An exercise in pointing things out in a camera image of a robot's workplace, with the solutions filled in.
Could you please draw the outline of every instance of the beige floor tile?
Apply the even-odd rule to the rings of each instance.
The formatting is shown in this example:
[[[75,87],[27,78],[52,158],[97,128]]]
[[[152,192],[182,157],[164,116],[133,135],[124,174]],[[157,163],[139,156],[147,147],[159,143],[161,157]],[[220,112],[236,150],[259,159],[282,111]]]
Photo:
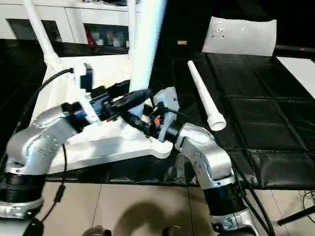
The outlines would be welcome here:
[[[59,183],[45,184],[44,206],[37,218],[46,214],[58,189]],[[92,226],[100,184],[67,183],[63,199],[44,222],[44,236],[80,236]]]
[[[102,185],[94,226],[113,236],[161,236],[165,227],[181,226],[191,234],[186,188]]]
[[[287,230],[285,227],[280,227],[276,224],[276,221],[281,216],[275,200],[272,196],[270,191],[256,191],[258,197],[263,203],[267,213],[271,221],[273,222],[275,232],[277,236],[288,236]],[[210,218],[209,218],[209,210],[206,204],[203,192],[200,188],[189,188],[189,196],[190,196],[190,204],[191,204],[191,212],[192,212],[192,225],[193,225],[193,232],[195,236],[211,236],[217,235],[217,233],[213,232]],[[249,200],[255,206],[252,197],[248,194]],[[265,236],[266,233],[264,232],[263,228],[260,226],[258,221],[253,216],[258,231],[261,236]]]
[[[282,217],[287,217],[302,210],[301,196],[298,191],[272,190]],[[313,206],[312,200],[305,201],[306,207]],[[315,224],[305,217],[285,225],[290,236],[313,236]]]

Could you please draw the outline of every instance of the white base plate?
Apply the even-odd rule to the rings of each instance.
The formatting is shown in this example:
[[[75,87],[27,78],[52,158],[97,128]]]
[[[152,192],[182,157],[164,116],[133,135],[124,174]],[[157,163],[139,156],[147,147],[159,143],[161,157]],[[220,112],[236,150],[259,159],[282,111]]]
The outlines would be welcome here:
[[[130,79],[131,62],[129,55],[72,57],[61,58],[64,68],[74,66],[76,62],[85,62],[94,70],[93,88],[105,86],[106,88]],[[47,67],[44,81],[57,73]],[[58,106],[64,102],[76,101],[74,97],[74,83],[72,75],[64,75],[48,85],[38,96],[33,112],[33,118],[41,112]],[[160,143],[154,138],[146,138],[142,133],[135,140],[126,140],[121,136],[124,122],[121,119],[101,124],[87,126],[82,133],[70,138],[66,142],[68,157],[68,170],[108,162],[126,160],[145,155],[154,155],[157,158],[167,158],[173,144],[166,141]],[[63,171],[62,148],[54,158],[49,173]]]

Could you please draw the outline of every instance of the wire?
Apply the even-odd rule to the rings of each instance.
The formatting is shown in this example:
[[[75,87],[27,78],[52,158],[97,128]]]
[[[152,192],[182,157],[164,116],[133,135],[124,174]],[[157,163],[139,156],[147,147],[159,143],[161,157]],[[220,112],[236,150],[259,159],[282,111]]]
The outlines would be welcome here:
[[[49,211],[46,213],[44,218],[41,220],[41,222],[44,222],[48,218],[48,216],[54,210],[57,203],[59,203],[61,201],[61,198],[62,198],[64,190],[65,190],[64,182],[65,182],[68,162],[67,162],[67,152],[66,152],[64,144],[63,144],[63,157],[64,157],[64,167],[63,167],[63,178],[62,178],[61,184],[60,184],[58,191],[56,193],[54,203],[52,204],[52,206],[50,207]]]
[[[186,114],[184,114],[184,113],[182,113],[182,112],[178,112],[178,111],[175,111],[175,110],[172,110],[172,109],[169,109],[169,108],[166,108],[166,112],[171,112],[171,113],[177,114],[177,115],[179,115],[179,116],[182,116],[182,117],[184,117],[185,119],[189,120],[191,123],[193,123],[193,124],[195,124],[195,125],[198,125],[198,126],[200,126],[200,127],[202,127],[202,128],[205,128],[205,129],[208,130],[210,133],[212,133],[212,131],[209,130],[208,127],[205,127],[203,124],[197,122],[195,119],[191,118],[190,116],[188,116],[188,115],[186,115]]]
[[[256,219],[259,221],[259,223],[261,224],[261,226],[264,228],[264,230],[266,231],[267,235],[270,235],[269,232],[269,228],[267,227],[267,225],[265,224],[265,222],[263,221],[263,219],[260,217],[260,215],[258,214],[258,212],[256,211],[256,209],[254,208],[254,206],[252,205],[252,203],[248,200],[248,198],[246,197],[246,192],[244,191],[244,189],[241,186],[241,183],[238,179],[238,173],[235,170],[235,167],[232,166],[233,168],[233,172],[234,172],[234,176],[235,176],[235,181],[238,184],[238,186],[240,187],[240,189],[243,191],[244,195],[243,195],[243,199],[246,202],[247,206],[249,207],[249,209],[252,211],[252,213],[254,214],[254,216],[256,217]]]
[[[275,233],[275,230],[274,230],[274,228],[272,226],[271,220],[270,220],[270,218],[269,218],[265,208],[263,207],[261,201],[259,200],[258,196],[256,195],[254,189],[252,188],[251,184],[247,180],[247,178],[244,175],[244,173],[240,170],[240,168],[237,166],[236,162],[232,158],[231,158],[231,162],[232,162],[233,167],[236,169],[236,172],[238,172],[239,175],[242,177],[244,183],[247,185],[247,187],[248,187],[249,191],[251,192],[254,200],[256,201],[256,203],[257,203],[257,205],[258,205],[258,207],[259,207],[259,209],[260,209],[260,211],[261,211],[261,213],[262,213],[262,215],[263,215],[263,217],[264,217],[264,219],[265,219],[265,221],[267,223],[267,226],[269,228],[269,232],[267,232],[267,233],[269,233],[268,235],[269,236],[275,236],[276,233]]]
[[[304,191],[304,195],[302,197],[302,208],[303,210],[305,210],[305,199],[310,199],[309,197],[307,197],[308,194],[312,195],[312,198],[314,197],[315,191]],[[315,224],[315,220],[312,219],[312,217],[310,215],[307,216],[314,224]]]
[[[70,69],[65,69],[62,71],[59,71],[58,73],[56,73],[55,75],[53,75],[52,77],[50,77],[48,80],[46,80],[36,91],[35,93],[32,95],[32,97],[30,97],[30,99],[28,100],[28,102],[26,103],[26,105],[24,106],[24,109],[22,111],[22,114],[20,115],[17,125],[15,127],[15,130],[13,132],[13,134],[15,134],[16,132],[19,131],[19,128],[21,127],[23,120],[25,119],[28,111],[30,110],[30,108],[32,107],[32,105],[35,103],[39,93],[43,90],[43,88],[45,88],[49,83],[51,83],[52,81],[54,81],[56,78],[58,78],[59,76],[66,74],[66,73],[73,73],[73,68]]]

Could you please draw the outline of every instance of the white plastic tube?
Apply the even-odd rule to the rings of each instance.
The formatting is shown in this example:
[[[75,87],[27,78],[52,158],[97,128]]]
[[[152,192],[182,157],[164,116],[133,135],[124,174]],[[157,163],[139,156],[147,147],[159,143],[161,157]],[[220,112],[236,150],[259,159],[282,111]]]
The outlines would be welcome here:
[[[147,89],[164,17],[166,0],[144,0],[137,24],[129,91]],[[142,116],[143,104],[130,110]]]
[[[191,72],[193,81],[198,89],[202,104],[206,110],[209,127],[213,131],[219,131],[225,128],[226,121],[223,115],[218,111],[212,97],[210,96],[205,84],[203,83],[200,74],[197,71],[196,66],[190,60],[188,61],[188,67]]]
[[[36,34],[40,47],[43,50],[45,62],[46,63],[54,63],[54,62],[60,63],[59,62],[60,59],[58,55],[55,53],[49,41],[45,28],[41,20],[36,14],[35,6],[32,0],[23,0],[23,2],[24,2],[24,7],[28,13],[31,26]]]
[[[136,33],[136,0],[127,0],[128,4],[128,33],[129,33],[129,55],[132,59]]]

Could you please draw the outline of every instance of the red object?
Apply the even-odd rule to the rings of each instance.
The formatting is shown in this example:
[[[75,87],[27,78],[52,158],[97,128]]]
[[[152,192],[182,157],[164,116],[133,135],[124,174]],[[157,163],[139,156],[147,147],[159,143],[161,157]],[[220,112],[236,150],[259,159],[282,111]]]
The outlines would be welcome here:
[[[160,124],[160,123],[161,123],[161,120],[160,120],[160,119],[154,119],[154,123],[155,123],[155,124]]]
[[[89,45],[93,45],[94,41],[93,41],[93,39],[91,37],[91,33],[90,33],[89,29],[85,28],[85,34],[87,35],[88,44]]]

